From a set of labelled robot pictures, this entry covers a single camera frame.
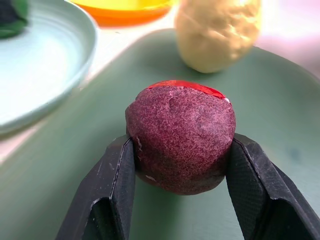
plate rim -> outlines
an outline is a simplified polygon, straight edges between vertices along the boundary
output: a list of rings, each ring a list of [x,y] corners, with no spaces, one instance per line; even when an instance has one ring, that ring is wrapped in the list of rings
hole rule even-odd
[[[52,110],[55,106],[61,103],[61,101],[66,98],[74,88],[76,88],[82,81],[83,78],[87,76],[87,71],[89,71],[89,68],[93,62],[95,53],[96,53],[96,47],[98,44],[98,24],[95,21],[95,19],[84,9],[79,7],[78,5],[67,1],[67,0],[62,0],[65,4],[69,4],[72,6],[72,8],[77,9],[78,12],[81,12],[84,16],[86,16],[88,22],[91,25],[91,29],[94,32],[94,42],[93,45],[91,46],[90,49],[90,54],[88,55],[88,58],[86,58],[84,64],[82,64],[77,72],[69,78],[68,83],[64,84],[64,87],[62,90],[55,94],[54,97],[49,99],[48,101],[44,101],[41,103],[41,105],[31,109],[30,111],[20,114],[17,117],[14,117],[12,119],[9,119],[5,121],[4,123],[0,123],[0,135],[4,134],[10,134],[10,132],[19,130],[32,122],[36,122],[39,120],[41,117],[45,116]],[[41,4],[47,5],[47,1],[41,1]]]

light green plate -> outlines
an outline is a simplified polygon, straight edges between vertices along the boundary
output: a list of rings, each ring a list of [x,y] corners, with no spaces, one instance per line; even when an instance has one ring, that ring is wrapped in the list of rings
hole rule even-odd
[[[0,39],[0,134],[37,120],[88,73],[97,44],[94,20],[64,0],[28,0],[29,25]]]
[[[320,85],[254,47],[229,69],[200,74],[180,60],[172,30],[140,39],[60,107],[0,168],[0,239],[53,240],[75,191],[106,146],[124,135],[125,109],[145,87],[189,80],[222,91],[240,134],[262,145],[320,214]],[[177,196],[137,181],[130,240],[243,240],[224,181]]]

green tray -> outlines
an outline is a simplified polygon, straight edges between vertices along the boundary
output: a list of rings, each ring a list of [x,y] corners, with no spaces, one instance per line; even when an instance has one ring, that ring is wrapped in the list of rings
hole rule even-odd
[[[145,87],[181,79],[222,91],[240,134],[257,141],[320,214],[320,85],[254,47],[229,69],[200,74],[180,60],[171,29],[151,33],[54,112],[0,168],[0,239],[53,240],[76,189],[124,135],[125,109]],[[226,182],[194,196],[136,183],[130,240],[243,240]]]

clay ball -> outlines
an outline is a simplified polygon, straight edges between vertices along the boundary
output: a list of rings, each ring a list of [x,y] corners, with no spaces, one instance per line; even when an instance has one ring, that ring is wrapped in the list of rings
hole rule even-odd
[[[159,82],[138,94],[125,119],[143,181],[195,195],[224,179],[236,117],[219,91],[187,81]]]

clay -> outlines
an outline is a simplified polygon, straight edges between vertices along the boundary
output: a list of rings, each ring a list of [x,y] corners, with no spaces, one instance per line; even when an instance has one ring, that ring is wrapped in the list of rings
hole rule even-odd
[[[143,181],[178,195],[195,195],[224,179],[236,117],[223,94],[165,81],[140,92],[125,119]]]
[[[261,0],[181,0],[175,18],[182,60],[201,73],[242,58],[261,28]]]

